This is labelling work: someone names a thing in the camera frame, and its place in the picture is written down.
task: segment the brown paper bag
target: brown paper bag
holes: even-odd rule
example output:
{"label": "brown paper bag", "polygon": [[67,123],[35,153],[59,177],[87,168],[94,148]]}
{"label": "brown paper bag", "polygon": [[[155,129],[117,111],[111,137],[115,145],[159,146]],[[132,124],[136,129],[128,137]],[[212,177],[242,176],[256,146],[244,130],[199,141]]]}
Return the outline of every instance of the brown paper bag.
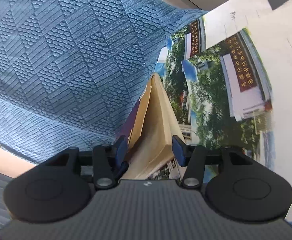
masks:
{"label": "brown paper bag", "polygon": [[[123,179],[148,178],[174,158],[172,136],[184,139],[159,75],[155,73],[150,81],[150,98],[142,133],[130,152],[129,169]],[[141,120],[136,118],[135,126],[140,127]]]}

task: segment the sign with chinese characters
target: sign with chinese characters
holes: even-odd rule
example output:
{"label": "sign with chinese characters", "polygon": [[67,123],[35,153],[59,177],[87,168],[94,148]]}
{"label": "sign with chinese characters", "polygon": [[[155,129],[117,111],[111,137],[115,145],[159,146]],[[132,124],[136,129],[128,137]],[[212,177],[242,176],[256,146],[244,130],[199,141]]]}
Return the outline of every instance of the sign with chinese characters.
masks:
{"label": "sign with chinese characters", "polygon": [[252,66],[249,64],[247,54],[240,42],[238,34],[225,40],[226,47],[230,53],[239,83],[240,92],[257,86]]}
{"label": "sign with chinese characters", "polygon": [[190,24],[190,33],[191,33],[191,50],[190,56],[196,55],[200,52],[200,33],[198,27],[198,20]]}

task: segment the blue textured fabric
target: blue textured fabric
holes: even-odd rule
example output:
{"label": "blue textured fabric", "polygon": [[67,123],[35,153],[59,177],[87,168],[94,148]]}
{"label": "blue textured fabric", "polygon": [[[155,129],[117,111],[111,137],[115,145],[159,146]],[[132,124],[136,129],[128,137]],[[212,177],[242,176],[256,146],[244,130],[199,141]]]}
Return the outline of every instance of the blue textured fabric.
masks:
{"label": "blue textured fabric", "polygon": [[112,141],[166,36],[203,14],[160,0],[0,0],[0,145],[42,162]]}

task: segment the sheet of paper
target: sheet of paper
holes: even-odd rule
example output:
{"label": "sheet of paper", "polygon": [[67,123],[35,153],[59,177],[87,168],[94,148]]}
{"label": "sheet of paper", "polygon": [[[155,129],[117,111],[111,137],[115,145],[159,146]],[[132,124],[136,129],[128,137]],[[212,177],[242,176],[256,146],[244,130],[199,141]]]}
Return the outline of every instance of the sheet of paper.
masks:
{"label": "sheet of paper", "polygon": [[270,12],[272,9],[268,0],[229,0],[218,6],[203,16],[206,34],[205,49],[249,26],[253,19]]}
{"label": "sheet of paper", "polygon": [[292,0],[248,29],[273,89],[274,171],[292,185]]}

